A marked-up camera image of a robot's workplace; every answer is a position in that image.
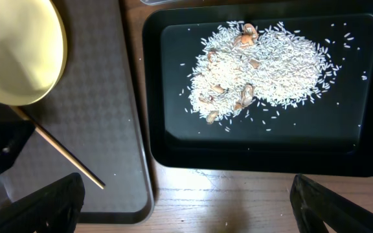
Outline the yellow round plate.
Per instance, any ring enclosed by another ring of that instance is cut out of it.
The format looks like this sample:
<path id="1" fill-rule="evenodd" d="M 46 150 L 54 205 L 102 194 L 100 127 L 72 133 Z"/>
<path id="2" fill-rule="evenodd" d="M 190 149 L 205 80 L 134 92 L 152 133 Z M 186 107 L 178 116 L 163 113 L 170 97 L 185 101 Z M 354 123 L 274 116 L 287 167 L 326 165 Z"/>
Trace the yellow round plate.
<path id="1" fill-rule="evenodd" d="M 45 97 L 67 61 L 63 20 L 51 0 L 0 0 L 0 103 L 29 105 Z"/>

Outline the dark brown serving tray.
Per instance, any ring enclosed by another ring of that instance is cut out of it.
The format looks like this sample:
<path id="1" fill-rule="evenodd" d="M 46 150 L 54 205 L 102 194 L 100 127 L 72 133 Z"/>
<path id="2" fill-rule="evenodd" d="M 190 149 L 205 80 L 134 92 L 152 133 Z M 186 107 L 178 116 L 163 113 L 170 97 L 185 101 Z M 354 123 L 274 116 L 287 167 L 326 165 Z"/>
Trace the dark brown serving tray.
<path id="1" fill-rule="evenodd" d="M 153 210 L 128 55 L 117 0 L 53 1 L 67 36 L 62 77 L 41 100 L 19 107 L 105 184 L 81 172 L 82 223 L 136 224 Z M 0 103 L 0 122 L 23 120 Z M 0 174 L 0 208 L 77 168 L 36 131 Z"/>

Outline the clear plastic bin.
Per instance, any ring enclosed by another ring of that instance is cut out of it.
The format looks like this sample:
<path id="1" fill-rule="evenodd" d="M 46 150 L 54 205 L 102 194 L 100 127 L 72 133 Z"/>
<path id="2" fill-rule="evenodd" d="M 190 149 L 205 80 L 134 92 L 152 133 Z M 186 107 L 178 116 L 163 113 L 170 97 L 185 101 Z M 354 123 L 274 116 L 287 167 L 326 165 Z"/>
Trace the clear plastic bin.
<path id="1" fill-rule="evenodd" d="M 174 3 L 180 0 L 141 0 L 141 3 L 149 6 L 162 5 L 167 3 Z"/>

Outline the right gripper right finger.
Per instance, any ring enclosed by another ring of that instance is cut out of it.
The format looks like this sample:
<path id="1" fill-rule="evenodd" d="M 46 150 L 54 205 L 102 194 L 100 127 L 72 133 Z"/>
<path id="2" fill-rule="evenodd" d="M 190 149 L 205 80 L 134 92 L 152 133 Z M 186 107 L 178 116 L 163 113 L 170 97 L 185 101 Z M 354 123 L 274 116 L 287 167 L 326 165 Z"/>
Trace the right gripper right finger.
<path id="1" fill-rule="evenodd" d="M 297 174 L 290 202 L 300 232 L 373 232 L 373 213 Z"/>

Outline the food scraps pile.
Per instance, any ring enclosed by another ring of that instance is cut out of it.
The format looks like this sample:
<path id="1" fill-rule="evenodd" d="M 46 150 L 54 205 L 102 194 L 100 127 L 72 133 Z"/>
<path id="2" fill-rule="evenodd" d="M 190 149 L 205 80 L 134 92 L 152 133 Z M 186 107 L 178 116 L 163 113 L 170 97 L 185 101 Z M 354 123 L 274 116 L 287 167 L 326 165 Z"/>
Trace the food scraps pile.
<path id="1" fill-rule="evenodd" d="M 353 60 L 352 40 L 351 32 L 343 35 L 338 51 L 334 39 L 319 43 L 282 21 L 265 28 L 227 21 L 200 38 L 201 52 L 178 93 L 185 100 L 180 111 L 230 132 L 234 118 L 254 122 L 250 108 L 260 108 L 270 133 L 267 122 L 281 110 L 314 104 L 330 91 Z"/>

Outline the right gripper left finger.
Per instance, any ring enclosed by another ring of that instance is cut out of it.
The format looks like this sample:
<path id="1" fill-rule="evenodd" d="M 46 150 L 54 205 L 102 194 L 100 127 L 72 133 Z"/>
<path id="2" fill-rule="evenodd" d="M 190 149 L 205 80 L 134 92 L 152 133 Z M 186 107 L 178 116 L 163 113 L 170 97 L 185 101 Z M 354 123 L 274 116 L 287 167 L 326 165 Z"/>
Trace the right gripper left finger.
<path id="1" fill-rule="evenodd" d="M 0 209 L 0 233 L 74 232 L 84 204 L 85 188 L 78 173 Z"/>

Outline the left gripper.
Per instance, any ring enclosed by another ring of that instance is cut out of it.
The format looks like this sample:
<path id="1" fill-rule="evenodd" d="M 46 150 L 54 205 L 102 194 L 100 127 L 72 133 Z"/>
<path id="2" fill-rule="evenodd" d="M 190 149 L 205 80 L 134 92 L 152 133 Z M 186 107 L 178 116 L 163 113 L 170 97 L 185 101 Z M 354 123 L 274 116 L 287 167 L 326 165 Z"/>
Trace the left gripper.
<path id="1" fill-rule="evenodd" d="M 0 174 L 14 165 L 34 131 L 29 120 L 0 122 Z"/>

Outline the black waste tray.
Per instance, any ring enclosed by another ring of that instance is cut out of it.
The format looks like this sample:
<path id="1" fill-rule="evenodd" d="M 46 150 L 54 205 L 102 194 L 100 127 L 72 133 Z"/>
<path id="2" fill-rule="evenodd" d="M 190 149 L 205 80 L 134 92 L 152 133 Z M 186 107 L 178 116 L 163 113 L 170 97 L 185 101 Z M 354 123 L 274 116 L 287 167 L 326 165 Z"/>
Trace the black waste tray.
<path id="1" fill-rule="evenodd" d="M 190 111 L 201 39 L 243 20 L 281 21 L 328 47 L 330 88 L 297 107 L 254 103 L 208 124 Z M 283 1 L 159 10 L 142 30 L 150 151 L 177 168 L 373 176 L 373 1 Z"/>

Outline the wooden chopstick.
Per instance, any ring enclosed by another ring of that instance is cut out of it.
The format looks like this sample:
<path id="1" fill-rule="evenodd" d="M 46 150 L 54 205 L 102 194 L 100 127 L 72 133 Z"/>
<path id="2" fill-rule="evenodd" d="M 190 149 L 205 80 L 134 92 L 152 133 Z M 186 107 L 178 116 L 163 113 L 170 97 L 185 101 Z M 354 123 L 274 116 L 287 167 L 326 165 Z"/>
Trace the wooden chopstick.
<path id="1" fill-rule="evenodd" d="M 49 135 L 49 133 L 44 130 L 37 122 L 31 119 L 24 111 L 19 107 L 11 106 L 11 110 L 23 120 L 29 120 L 34 124 L 35 131 L 45 139 L 53 148 L 55 148 L 60 154 L 62 154 L 70 163 L 72 163 L 77 169 L 79 169 L 86 177 L 88 177 L 92 182 L 94 182 L 100 189 L 105 188 L 105 184 L 96 178 L 74 155 L 69 153 L 69 151 L 64 148 L 55 138 Z"/>

